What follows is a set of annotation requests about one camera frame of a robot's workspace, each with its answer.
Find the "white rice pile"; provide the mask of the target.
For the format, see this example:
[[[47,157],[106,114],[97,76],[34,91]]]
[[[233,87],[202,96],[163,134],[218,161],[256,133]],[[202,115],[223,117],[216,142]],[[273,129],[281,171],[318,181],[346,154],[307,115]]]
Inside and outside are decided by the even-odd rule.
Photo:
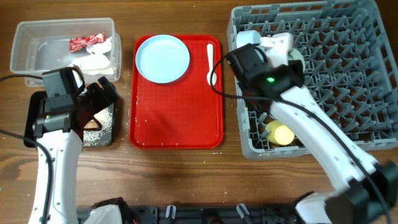
[[[109,106],[99,113],[85,126],[83,145],[85,147],[108,146],[113,141],[113,106]]]

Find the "white napkin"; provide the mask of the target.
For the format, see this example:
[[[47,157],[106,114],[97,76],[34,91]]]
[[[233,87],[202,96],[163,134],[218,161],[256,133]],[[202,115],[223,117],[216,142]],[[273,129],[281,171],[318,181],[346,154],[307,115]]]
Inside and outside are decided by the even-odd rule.
[[[105,56],[105,53],[111,51],[111,44],[112,37],[106,39],[103,43],[87,46],[86,51],[89,55],[72,60],[69,67],[76,65],[87,75],[113,75],[111,63]]]

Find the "red snack wrapper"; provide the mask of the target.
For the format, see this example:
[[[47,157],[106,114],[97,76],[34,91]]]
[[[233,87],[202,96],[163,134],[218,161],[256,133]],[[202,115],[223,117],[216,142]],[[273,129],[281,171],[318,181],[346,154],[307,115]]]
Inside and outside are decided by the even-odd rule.
[[[70,39],[69,42],[69,51],[76,52],[83,47],[87,47],[89,45],[94,45],[98,43],[103,43],[106,40],[105,33],[100,33],[97,35],[89,35],[85,37],[79,37],[76,39]]]

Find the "large light blue plate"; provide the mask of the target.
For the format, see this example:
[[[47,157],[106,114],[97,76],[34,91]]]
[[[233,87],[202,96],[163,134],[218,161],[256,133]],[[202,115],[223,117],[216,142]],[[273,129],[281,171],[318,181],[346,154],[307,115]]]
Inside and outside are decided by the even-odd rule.
[[[187,71],[190,52],[175,36],[155,35],[138,47],[135,63],[146,80],[157,84],[172,83]]]

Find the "white plastic spoon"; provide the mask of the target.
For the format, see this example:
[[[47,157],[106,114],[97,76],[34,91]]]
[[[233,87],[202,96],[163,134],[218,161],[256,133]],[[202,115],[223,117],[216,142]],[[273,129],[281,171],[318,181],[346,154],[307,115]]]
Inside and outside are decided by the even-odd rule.
[[[214,46],[213,44],[208,44],[206,46],[207,50],[207,58],[208,58],[208,67],[209,71],[208,74],[206,75],[206,79],[209,85],[216,85],[217,82],[217,75],[215,72],[212,72],[214,68]]]

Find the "light blue bowl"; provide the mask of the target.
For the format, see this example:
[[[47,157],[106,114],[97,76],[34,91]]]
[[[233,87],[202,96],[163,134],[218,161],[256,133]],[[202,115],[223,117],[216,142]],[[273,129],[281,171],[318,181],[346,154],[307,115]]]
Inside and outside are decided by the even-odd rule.
[[[264,47],[261,47],[259,44],[261,43],[261,35],[256,30],[247,30],[241,31],[237,34],[236,45],[237,48],[250,44],[255,47],[259,47],[261,50],[264,50]]]

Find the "yellow plastic cup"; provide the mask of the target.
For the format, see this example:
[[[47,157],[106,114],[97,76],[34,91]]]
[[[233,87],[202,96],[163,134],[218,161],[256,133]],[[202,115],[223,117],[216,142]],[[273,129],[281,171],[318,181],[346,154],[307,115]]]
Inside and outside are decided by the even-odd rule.
[[[269,132],[266,139],[271,143],[286,146],[290,144],[295,134],[283,123],[278,120],[271,121],[266,126],[266,131]]]

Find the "green bowl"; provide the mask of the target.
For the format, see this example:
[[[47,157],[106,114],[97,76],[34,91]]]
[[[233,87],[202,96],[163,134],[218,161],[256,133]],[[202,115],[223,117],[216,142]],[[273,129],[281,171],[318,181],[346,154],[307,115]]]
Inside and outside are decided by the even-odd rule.
[[[300,53],[300,51],[296,48],[292,49],[289,53],[288,53],[288,60],[299,60],[302,63],[302,67],[303,67],[303,72],[305,71],[305,60],[303,55]]]

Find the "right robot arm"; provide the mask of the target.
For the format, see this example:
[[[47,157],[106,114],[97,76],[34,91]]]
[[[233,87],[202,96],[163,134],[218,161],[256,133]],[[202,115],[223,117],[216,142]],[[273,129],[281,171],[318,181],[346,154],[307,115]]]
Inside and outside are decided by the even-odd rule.
[[[269,102],[269,112],[286,125],[328,175],[334,191],[312,192],[295,210],[304,223],[392,223],[397,204],[397,165],[380,164],[357,146],[313,99],[303,84],[301,60],[287,54],[268,58],[256,45],[233,50],[227,61],[245,90],[245,100]]]

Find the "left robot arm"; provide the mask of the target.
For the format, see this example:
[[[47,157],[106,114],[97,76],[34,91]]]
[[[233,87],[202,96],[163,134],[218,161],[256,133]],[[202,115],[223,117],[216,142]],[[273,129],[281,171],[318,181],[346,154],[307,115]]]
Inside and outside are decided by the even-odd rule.
[[[77,66],[47,71],[42,81],[47,96],[32,125],[38,172],[29,223],[76,223],[76,171],[84,127],[120,95],[105,76],[86,85]]]

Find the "black waste tray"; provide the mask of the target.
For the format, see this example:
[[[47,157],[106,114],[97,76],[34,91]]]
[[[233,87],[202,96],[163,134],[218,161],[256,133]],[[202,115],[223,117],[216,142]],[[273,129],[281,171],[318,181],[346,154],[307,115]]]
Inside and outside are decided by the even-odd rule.
[[[26,120],[26,124],[25,124],[25,132],[24,132],[25,138],[34,140],[33,124],[39,114],[40,102],[46,96],[47,96],[47,94],[45,91],[37,91],[32,94],[32,96],[30,98],[30,102],[29,102],[29,109],[27,112],[27,120]]]

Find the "clear plastic waste bin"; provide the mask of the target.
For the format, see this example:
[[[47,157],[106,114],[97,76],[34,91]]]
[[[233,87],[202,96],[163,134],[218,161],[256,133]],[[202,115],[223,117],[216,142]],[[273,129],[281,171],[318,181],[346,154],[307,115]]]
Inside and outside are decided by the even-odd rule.
[[[113,68],[113,75],[83,76],[86,83],[102,76],[116,82],[121,76],[121,39],[111,18],[61,19],[21,22],[16,29],[10,61],[15,74],[41,76],[44,72],[67,67],[72,60],[89,55],[86,47],[69,51],[70,39],[105,33],[112,37],[111,51],[105,53]]]

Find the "grey dishwasher rack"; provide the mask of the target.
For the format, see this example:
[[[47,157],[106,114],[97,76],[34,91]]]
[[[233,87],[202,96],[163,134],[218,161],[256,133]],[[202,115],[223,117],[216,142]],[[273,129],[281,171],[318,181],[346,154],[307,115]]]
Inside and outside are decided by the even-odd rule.
[[[375,1],[238,6],[227,28],[229,49],[249,30],[294,36],[304,59],[304,84],[359,147],[397,146],[397,65]]]

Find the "red serving tray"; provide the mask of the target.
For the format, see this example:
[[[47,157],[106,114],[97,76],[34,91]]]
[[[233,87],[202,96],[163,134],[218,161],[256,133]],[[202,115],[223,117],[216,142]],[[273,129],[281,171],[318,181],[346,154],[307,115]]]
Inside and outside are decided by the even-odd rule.
[[[214,64],[221,58],[221,44],[212,35],[173,35],[190,52],[190,64],[177,81],[157,84],[146,80],[137,70],[138,47],[154,35],[141,37],[134,46],[132,68],[129,139],[140,149],[211,149],[224,137],[222,69],[216,69],[217,82],[211,87],[206,79],[206,46],[214,46]]]

